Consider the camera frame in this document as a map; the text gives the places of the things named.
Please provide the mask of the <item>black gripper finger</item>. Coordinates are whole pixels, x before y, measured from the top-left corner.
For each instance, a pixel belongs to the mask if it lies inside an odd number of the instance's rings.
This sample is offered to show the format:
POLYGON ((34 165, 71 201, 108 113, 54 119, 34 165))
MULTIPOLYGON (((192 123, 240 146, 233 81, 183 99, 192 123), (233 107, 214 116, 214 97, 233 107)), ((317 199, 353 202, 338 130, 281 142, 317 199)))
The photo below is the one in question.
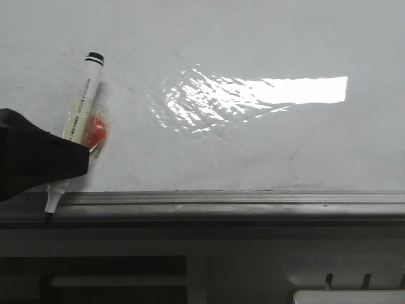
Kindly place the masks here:
POLYGON ((85 175, 89 157, 89 148, 42 130, 17 111, 1 109, 1 201, 85 175))

